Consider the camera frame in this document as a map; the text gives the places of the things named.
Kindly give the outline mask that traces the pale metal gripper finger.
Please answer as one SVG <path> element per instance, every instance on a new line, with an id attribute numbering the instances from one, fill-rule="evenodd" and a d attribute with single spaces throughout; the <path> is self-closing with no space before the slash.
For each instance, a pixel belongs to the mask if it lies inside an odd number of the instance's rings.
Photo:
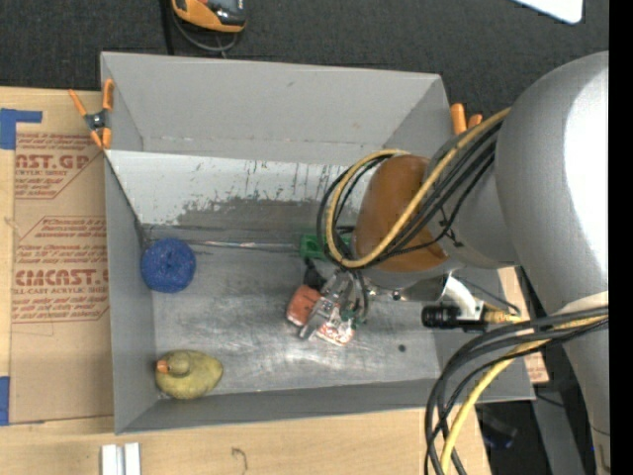
<path id="1" fill-rule="evenodd" d="M 317 330 L 328 321 L 328 313 L 322 310 L 313 311 L 299 332 L 301 339 L 311 338 Z"/>

